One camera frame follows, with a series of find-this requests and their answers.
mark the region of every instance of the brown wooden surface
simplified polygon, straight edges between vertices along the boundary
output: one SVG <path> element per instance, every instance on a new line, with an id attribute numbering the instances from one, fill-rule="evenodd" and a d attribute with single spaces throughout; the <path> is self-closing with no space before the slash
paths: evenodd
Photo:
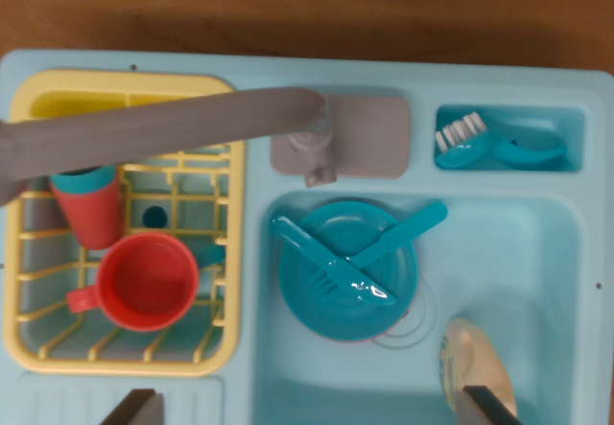
<path id="1" fill-rule="evenodd" d="M 0 56 L 16 48 L 531 65 L 614 74 L 614 0 L 0 0 Z"/>

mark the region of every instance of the brush bristles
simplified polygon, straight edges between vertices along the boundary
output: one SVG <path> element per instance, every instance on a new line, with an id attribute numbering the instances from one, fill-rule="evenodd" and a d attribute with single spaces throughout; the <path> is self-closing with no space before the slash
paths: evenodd
<path id="1" fill-rule="evenodd" d="M 456 147 L 465 140 L 486 131 L 486 125 L 475 111 L 462 117 L 435 134 L 437 146 L 442 153 Z"/>

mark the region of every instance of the yellow dish rack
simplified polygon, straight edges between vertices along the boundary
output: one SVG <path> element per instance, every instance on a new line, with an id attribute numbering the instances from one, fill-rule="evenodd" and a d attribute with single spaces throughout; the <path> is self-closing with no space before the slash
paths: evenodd
<path id="1" fill-rule="evenodd" d="M 11 121 L 231 92 L 214 78 L 50 70 L 16 92 Z M 126 234 L 144 231 L 149 205 L 169 214 L 163 231 L 193 248 L 226 247 L 201 271 L 188 314 L 162 331 L 135 333 L 97 310 L 72 315 L 67 292 L 95 279 L 101 253 L 79 246 L 46 178 L 8 207 L 4 340 L 28 369 L 52 373 L 202 376 L 223 366 L 239 339 L 245 143 L 163 154 L 120 166 Z"/>

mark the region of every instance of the mug handle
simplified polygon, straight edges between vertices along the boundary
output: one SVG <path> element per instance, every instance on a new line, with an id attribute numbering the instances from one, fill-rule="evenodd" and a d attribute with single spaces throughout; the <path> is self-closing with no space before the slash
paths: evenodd
<path id="1" fill-rule="evenodd" d="M 66 296 L 68 300 L 68 310 L 71 313 L 80 313 L 100 306 L 100 300 L 96 293 L 96 286 L 71 291 Z"/>

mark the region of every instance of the teal scrub brush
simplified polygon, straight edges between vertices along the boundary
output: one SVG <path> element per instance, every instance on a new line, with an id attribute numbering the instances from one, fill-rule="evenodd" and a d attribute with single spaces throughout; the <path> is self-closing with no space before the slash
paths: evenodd
<path id="1" fill-rule="evenodd" d="M 443 169 L 458 169 L 491 155 L 514 169 L 536 169 L 561 158 L 565 146 L 544 152 L 518 147 L 495 130 L 488 130 L 476 112 L 438 130 L 435 135 L 441 154 L 435 158 Z"/>

